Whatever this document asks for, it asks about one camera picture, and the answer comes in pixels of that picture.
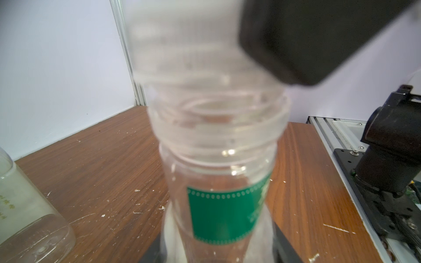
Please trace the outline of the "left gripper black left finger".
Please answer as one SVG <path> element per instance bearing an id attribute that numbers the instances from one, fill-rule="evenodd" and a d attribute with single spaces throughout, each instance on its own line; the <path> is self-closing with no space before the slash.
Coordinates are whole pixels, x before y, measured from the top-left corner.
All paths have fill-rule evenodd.
<path id="1" fill-rule="evenodd" d="M 164 263 L 164 254 L 161 253 L 161 235 L 158 234 L 147 251 L 139 260 L 139 263 Z"/>

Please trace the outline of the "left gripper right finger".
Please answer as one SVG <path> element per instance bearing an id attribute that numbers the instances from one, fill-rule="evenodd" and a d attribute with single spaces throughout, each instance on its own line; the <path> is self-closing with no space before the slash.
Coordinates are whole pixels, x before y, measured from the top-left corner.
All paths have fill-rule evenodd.
<path id="1" fill-rule="evenodd" d="M 303 263 L 297 252 L 282 233 L 276 222 L 273 221 L 274 239 L 273 255 L 275 263 Z"/>

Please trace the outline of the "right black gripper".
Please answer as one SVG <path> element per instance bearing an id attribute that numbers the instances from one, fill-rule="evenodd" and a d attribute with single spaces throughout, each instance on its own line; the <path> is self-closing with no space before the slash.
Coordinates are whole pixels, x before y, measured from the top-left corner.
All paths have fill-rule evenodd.
<path id="1" fill-rule="evenodd" d="M 317 85 L 413 1 L 245 1 L 239 44 L 279 81 Z"/>

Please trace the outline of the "labelled clear plastic bottle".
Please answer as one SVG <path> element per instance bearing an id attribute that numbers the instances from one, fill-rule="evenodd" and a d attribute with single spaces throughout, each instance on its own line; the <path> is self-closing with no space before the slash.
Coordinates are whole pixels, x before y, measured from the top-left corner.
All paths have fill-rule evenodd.
<path id="1" fill-rule="evenodd" d="M 270 27 L 270 2 L 122 7 L 169 189 L 160 262 L 277 262 L 266 197 L 289 102 L 248 55 Z"/>

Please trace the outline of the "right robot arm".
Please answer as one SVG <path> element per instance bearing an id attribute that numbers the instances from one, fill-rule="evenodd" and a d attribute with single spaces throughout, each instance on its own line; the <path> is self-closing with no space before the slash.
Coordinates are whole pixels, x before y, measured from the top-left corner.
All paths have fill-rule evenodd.
<path id="1" fill-rule="evenodd" d="M 338 69 L 412 1 L 245 1 L 239 44 L 280 82 L 315 86 Z M 421 97 L 410 85 L 370 116 L 359 184 L 399 193 L 421 170 Z"/>

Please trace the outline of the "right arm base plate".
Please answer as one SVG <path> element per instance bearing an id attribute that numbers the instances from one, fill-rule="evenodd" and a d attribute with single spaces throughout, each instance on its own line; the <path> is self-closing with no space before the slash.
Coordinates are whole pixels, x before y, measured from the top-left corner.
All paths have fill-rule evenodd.
<path id="1" fill-rule="evenodd" d="M 421 211 L 406 194 L 420 166 L 380 149 L 333 154 L 376 233 L 406 243 L 420 261 Z"/>

